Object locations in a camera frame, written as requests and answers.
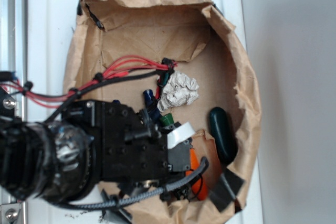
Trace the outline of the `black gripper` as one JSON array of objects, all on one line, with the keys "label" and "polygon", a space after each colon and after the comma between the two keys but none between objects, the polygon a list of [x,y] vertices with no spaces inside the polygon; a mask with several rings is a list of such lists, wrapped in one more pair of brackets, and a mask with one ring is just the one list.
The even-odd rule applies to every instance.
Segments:
[{"label": "black gripper", "polygon": [[88,137],[90,181],[117,183],[121,197],[183,178],[192,168],[187,139],[168,147],[168,134],[176,124],[159,127],[127,105],[78,101],[63,110],[62,119]]}]

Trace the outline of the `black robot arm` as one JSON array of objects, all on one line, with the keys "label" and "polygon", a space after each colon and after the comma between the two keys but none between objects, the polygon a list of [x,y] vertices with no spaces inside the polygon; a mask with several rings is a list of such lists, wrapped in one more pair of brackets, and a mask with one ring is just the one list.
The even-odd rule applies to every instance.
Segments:
[{"label": "black robot arm", "polygon": [[68,203],[99,182],[118,183],[127,194],[174,182],[192,167],[186,140],[169,146],[174,129],[146,111],[94,100],[74,102],[48,123],[3,115],[1,186],[20,200]]}]

